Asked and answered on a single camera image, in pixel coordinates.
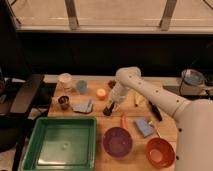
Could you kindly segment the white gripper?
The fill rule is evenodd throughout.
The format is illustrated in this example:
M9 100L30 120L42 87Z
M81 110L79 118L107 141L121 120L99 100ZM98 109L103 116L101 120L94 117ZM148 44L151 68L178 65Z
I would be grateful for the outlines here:
M110 92L110 99L116 103L122 103L128 94L129 89L120 83L116 83Z

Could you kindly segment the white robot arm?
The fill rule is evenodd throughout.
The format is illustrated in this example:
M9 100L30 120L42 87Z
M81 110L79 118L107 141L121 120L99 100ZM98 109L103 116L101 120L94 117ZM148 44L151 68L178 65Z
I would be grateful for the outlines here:
M133 89L174 119L178 129L175 171L213 171L213 100L188 100L145 81L138 67L116 71L110 99L122 103Z

